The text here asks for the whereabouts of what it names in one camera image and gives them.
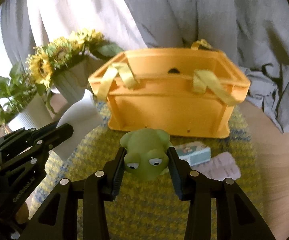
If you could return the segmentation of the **yellow blue woven rug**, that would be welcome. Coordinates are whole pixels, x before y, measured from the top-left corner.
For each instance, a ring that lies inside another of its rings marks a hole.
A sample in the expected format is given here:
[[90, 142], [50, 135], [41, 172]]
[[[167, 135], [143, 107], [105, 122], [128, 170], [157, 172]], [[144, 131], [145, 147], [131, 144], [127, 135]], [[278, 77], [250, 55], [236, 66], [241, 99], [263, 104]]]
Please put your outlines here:
[[[88, 133], [66, 161], [51, 152], [45, 165], [46, 177], [36, 188], [29, 212], [34, 214], [55, 185], [62, 179], [78, 181], [113, 160], [123, 133], [108, 128], [110, 111], [106, 103], [96, 105], [103, 122]], [[203, 139], [216, 156], [229, 152], [240, 169], [237, 183], [259, 212], [263, 211], [263, 190], [247, 123], [239, 108], [230, 121], [230, 135], [225, 139]], [[105, 204], [111, 239], [183, 239], [189, 202], [174, 192], [169, 173], [152, 181], [143, 181], [125, 173], [119, 195]]]

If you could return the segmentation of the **teal cartoon tissue pack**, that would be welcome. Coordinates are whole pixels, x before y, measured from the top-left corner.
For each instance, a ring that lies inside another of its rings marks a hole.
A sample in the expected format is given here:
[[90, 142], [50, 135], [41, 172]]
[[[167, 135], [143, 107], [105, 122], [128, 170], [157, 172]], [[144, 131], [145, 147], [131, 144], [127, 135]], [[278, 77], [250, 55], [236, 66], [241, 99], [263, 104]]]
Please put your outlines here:
[[179, 158], [187, 161], [190, 166], [199, 165], [211, 159], [211, 149], [200, 141], [177, 145], [174, 148]]

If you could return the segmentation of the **green frog squishy toy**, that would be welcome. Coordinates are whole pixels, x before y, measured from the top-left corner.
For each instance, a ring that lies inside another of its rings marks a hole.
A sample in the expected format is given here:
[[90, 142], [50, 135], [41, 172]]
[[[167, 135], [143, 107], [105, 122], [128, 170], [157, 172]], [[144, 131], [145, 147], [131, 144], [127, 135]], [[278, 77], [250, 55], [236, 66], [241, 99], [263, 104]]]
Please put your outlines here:
[[127, 151], [125, 169], [140, 180], [155, 180], [168, 167], [170, 135], [162, 129], [143, 128], [126, 133], [120, 145]]

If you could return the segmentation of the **grey curtain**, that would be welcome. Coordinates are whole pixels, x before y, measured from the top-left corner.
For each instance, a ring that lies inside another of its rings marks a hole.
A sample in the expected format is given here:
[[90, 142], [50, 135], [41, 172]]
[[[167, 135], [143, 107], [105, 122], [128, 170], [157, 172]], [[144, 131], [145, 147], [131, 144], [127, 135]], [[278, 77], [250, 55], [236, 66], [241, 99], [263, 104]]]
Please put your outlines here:
[[[188, 47], [204, 39], [251, 80], [247, 99], [289, 132], [289, 0], [125, 0], [151, 47]], [[27, 0], [5, 0], [1, 32], [11, 62], [33, 52]]]

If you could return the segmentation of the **white ribbed plant pot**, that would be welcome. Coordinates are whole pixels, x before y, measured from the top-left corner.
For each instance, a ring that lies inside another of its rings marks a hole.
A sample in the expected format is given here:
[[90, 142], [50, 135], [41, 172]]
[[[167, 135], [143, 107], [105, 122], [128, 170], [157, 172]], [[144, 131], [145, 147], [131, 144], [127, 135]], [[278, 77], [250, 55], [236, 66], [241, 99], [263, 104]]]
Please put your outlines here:
[[7, 126], [11, 131], [21, 128], [40, 129], [53, 122], [53, 119], [39, 94], [36, 94], [30, 103], [18, 113]]

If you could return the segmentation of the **green leafy potted plant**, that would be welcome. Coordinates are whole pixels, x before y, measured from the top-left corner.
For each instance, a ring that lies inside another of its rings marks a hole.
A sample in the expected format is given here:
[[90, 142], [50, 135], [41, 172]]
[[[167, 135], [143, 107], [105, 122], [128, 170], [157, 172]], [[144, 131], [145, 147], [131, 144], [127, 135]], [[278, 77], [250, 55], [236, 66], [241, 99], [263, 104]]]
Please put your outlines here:
[[7, 124], [31, 103], [35, 96], [40, 96], [44, 105], [52, 113], [52, 91], [44, 84], [35, 83], [28, 70], [24, 70], [22, 63], [15, 63], [9, 77], [0, 76], [0, 99], [7, 102], [0, 108], [0, 126]]

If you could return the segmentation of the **yellow sunflower bouquet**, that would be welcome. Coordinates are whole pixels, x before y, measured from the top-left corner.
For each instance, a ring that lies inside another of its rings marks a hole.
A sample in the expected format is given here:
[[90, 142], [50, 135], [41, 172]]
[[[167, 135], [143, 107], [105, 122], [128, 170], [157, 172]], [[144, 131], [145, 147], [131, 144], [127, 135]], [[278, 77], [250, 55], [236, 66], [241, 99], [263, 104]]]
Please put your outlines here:
[[34, 53], [26, 58], [31, 79], [46, 88], [50, 88], [53, 79], [92, 55], [108, 61], [123, 49], [109, 41], [95, 29], [73, 31], [68, 37], [61, 36], [52, 42], [36, 46]]

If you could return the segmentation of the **orange plastic storage crate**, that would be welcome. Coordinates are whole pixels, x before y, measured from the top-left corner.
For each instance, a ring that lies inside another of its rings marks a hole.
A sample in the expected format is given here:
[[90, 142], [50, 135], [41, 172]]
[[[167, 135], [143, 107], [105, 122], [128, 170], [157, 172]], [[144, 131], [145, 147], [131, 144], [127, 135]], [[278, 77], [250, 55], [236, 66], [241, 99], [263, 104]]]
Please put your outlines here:
[[170, 135], [226, 138], [236, 105], [250, 87], [245, 74], [206, 40], [190, 48], [123, 51], [89, 76], [117, 131], [163, 129]]

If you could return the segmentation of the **white ribbed vase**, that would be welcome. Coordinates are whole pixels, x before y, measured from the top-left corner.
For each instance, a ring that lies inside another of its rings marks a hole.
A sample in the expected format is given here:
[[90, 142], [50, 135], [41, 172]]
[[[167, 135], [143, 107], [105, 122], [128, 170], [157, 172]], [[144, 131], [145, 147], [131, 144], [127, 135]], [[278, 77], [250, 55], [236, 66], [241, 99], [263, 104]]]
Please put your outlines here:
[[83, 98], [84, 91], [89, 87], [88, 77], [98, 68], [99, 62], [88, 57], [56, 75], [53, 79], [53, 84], [66, 101], [72, 105]]

